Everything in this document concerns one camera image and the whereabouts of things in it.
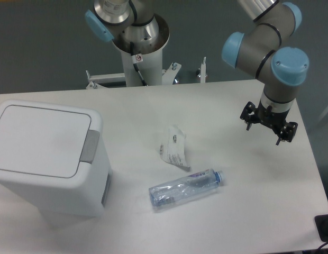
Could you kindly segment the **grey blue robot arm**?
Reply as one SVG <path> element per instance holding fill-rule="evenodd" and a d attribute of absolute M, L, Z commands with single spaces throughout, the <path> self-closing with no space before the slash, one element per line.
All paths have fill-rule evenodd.
<path fill-rule="evenodd" d="M 224 62 L 263 83 L 258 105 L 248 102 L 240 118 L 251 126 L 262 124 L 273 130 L 278 141 L 291 142 L 296 122 L 286 117 L 309 68 L 305 52 L 283 47 L 302 22 L 300 9 L 290 2 L 240 1 L 254 22 L 248 34 L 231 34 L 221 52 Z M 85 13 L 92 32 L 120 51 L 128 86 L 171 85 L 162 69 L 162 50 L 170 31 L 153 10 L 153 1 L 95 1 Z"/>

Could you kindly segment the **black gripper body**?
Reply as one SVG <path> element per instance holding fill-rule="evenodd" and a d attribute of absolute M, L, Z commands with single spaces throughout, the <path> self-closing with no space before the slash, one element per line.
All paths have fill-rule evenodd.
<path fill-rule="evenodd" d="M 282 113 L 276 113 L 276 112 L 269 112 L 267 108 L 265 108 L 262 103 L 260 102 L 258 105 L 258 123 L 268 127 L 268 128 L 281 128 L 286 123 L 286 117 L 288 115 L 289 111 L 285 111 Z"/>

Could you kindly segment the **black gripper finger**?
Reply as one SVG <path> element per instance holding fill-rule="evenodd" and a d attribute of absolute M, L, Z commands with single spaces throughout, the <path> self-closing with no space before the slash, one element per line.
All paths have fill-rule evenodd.
<path fill-rule="evenodd" d="M 246 123 L 246 130 L 249 131 L 253 124 L 259 123 L 258 108 L 252 102 L 248 102 L 240 115 L 240 119 Z"/>
<path fill-rule="evenodd" d="M 273 126 L 273 131 L 277 135 L 278 139 L 276 145 L 281 142 L 292 142 L 298 128 L 297 122 L 285 122 L 282 125 Z"/>

